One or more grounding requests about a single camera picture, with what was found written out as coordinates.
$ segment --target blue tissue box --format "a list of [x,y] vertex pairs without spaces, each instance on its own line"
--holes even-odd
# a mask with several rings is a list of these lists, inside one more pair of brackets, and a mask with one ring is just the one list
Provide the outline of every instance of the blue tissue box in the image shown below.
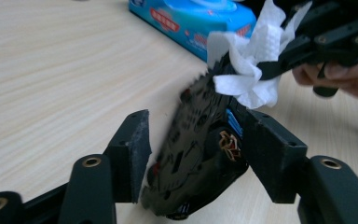
[[130,0],[129,10],[203,61],[211,31],[250,37],[256,17],[230,0]]

